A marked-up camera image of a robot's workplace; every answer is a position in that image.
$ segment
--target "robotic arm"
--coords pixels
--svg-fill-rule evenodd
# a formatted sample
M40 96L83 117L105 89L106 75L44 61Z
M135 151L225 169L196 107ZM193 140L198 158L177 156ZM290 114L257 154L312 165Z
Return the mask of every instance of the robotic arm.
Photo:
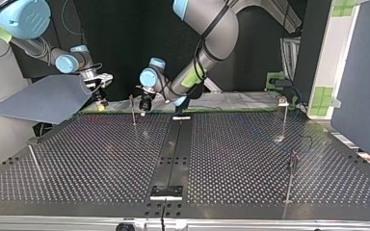
M29 56L54 64L63 73L78 72L92 91L92 99L99 109L108 102L103 89L113 81L109 74L97 74L85 45L71 48L70 52L51 46L41 35L50 24L50 7L45 0L0 0L0 26L13 35L11 42Z
M140 76L145 92L140 104L143 112L150 111L155 93L180 106L187 92L204 80L205 73L231 54L239 36L236 13L224 0L175 0L173 11L201 35L201 40L194 59L173 82L163 74L164 61L151 59Z

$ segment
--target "blue joint cap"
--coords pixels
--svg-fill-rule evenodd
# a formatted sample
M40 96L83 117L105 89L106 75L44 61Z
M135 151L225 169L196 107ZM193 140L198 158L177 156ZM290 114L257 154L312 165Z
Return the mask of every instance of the blue joint cap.
M75 46L70 49L70 52L90 52L85 45Z
M158 66L158 67L163 68L163 69L165 69L165 65L166 65L165 61L163 61L161 59L158 59L158 58L152 58L151 61L149 62L149 64Z
M186 96L182 96L182 97L178 98L175 102L173 102L173 104L176 107L179 107L184 103L185 99L186 99Z
M45 0L17 0L0 11L0 26L18 39L36 39L50 24L50 7Z
M79 62L71 55L61 55L56 60L56 67L62 73L68 74L79 69Z
M144 87L153 88L157 85L158 74L152 68L146 68L140 75L140 82Z
M185 18L185 13L188 8L188 1L189 0L175 0L173 1L173 11L178 15L181 20L183 21Z

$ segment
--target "end effector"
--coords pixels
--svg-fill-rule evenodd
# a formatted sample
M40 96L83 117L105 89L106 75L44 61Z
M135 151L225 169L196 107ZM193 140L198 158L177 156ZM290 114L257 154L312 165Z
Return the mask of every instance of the end effector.
M186 95L176 94L170 85L170 80L164 76L166 63L158 58L152 58L149 66L143 70L140 75L140 82L143 86L143 96L140 102L140 109L147 113L151 111L152 100L155 95L161 94L166 103L170 103L171 99L175 99L173 104L180 106L186 99Z

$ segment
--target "perforated metal table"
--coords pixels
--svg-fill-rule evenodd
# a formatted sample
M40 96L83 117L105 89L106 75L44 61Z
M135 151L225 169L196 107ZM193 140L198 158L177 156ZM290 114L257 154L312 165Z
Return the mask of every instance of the perforated metal table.
M282 117L78 115L0 166L0 216L370 221L370 165L296 113L275 142ZM182 200L150 200L154 186Z

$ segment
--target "metal plate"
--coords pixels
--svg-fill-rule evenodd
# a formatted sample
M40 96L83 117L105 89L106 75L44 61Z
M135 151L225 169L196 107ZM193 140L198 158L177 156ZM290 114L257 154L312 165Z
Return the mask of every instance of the metal plate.
M33 147L39 165L25 151L0 167L0 215L143 216L170 118L76 117Z
M370 220L370 165L295 113L275 142L282 115L194 115L182 218ZM292 150L301 161L285 207Z

